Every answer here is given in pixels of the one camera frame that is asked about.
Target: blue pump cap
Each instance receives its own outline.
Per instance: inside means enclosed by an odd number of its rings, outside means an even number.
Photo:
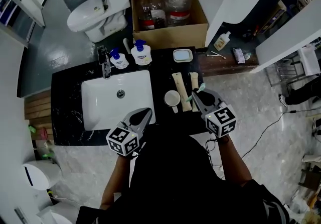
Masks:
[[[118,50],[119,50],[119,48],[116,47],[116,48],[112,49],[110,52],[110,56],[114,57],[115,60],[118,60],[120,58]]]
[[[141,52],[144,50],[144,44],[146,44],[146,41],[138,39],[135,43],[135,46],[137,47],[137,51]]]

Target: black shirt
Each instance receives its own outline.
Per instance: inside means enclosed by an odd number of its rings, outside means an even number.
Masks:
[[[221,180],[191,137],[148,136],[130,188],[106,211],[81,207],[77,224],[115,222],[289,223],[280,201],[254,180]]]

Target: black cable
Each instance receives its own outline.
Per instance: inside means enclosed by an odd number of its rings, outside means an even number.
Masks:
[[[266,129],[262,132],[260,138],[256,141],[256,143],[254,144],[254,146],[253,146],[248,152],[246,152],[246,153],[242,156],[241,159],[243,159],[243,158],[245,157],[245,155],[249,154],[249,153],[254,149],[254,147],[257,146],[258,142],[261,140],[261,138],[262,138],[263,134],[265,133],[265,131],[266,131],[270,126],[272,126],[272,125],[274,125],[275,123],[279,122],[280,119],[283,117],[284,114],[295,114],[295,113],[301,113],[301,112],[305,112],[305,111],[316,110],[316,109],[320,109],[320,108],[321,108],[321,107],[315,108],[315,109],[306,109],[306,110],[290,110],[290,111],[286,111],[286,112],[282,113],[282,115],[280,116],[280,118],[279,118],[277,121],[273,122],[272,124],[270,124],[270,125],[268,125],[268,126],[266,127]],[[207,154],[209,155],[211,165],[213,166],[212,157],[211,157],[211,155],[210,155],[210,152],[212,152],[212,151],[215,149],[216,143],[214,144],[214,148],[213,148],[212,150],[209,150],[209,149],[208,149],[208,142],[214,142],[214,143],[215,143],[215,142],[217,142],[217,139],[209,139],[209,140],[206,141],[206,143],[205,143],[206,152],[207,152]]]

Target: sink drain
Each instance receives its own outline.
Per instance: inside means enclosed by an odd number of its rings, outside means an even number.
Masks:
[[[124,98],[124,97],[125,97],[125,91],[124,91],[124,90],[119,90],[119,91],[117,92],[117,97],[118,97],[119,99]]]

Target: black marble countertop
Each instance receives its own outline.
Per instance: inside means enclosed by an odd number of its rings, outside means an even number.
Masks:
[[[193,61],[176,63],[173,60],[173,48],[154,50],[151,52],[152,62],[148,66],[138,66],[131,55],[126,55],[129,66],[124,70],[112,68],[111,74],[147,69],[150,73],[152,96],[156,123],[147,128],[152,131],[156,125],[162,125],[171,130],[175,128],[184,135],[194,135],[206,132],[205,123],[200,112],[183,112],[182,105],[178,105],[179,112],[164,103],[164,95],[169,90],[176,90],[172,73],[181,72],[187,94],[192,91],[189,72],[198,72],[199,85],[203,83],[195,48]],[[83,123],[81,83],[102,77],[102,69],[98,61],[66,69],[52,75],[51,84],[51,115],[54,141],[61,146],[100,146],[107,145],[106,135],[109,130],[86,131]]]

